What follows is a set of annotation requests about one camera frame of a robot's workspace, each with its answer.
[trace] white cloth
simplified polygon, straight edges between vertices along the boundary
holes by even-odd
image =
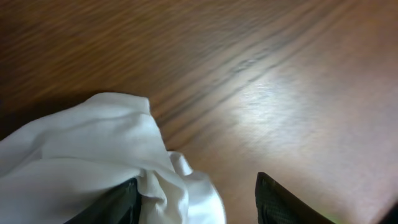
[[[147,98],[100,93],[0,142],[0,223],[64,223],[136,177],[140,223],[226,223],[206,174],[167,152]]]

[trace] wooden table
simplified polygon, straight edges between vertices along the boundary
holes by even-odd
[[[102,91],[150,99],[169,149],[256,223],[267,172],[333,220],[398,184],[395,0],[0,0],[0,138]]]

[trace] white fabric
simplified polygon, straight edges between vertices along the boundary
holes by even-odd
[[[226,223],[206,174],[167,152],[146,98],[100,93],[0,142],[0,223],[64,223],[137,177],[140,223]]]

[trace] wood grain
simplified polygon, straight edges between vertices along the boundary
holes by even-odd
[[[0,138],[102,91],[256,223],[259,171],[335,221],[398,198],[395,0],[0,0]]]

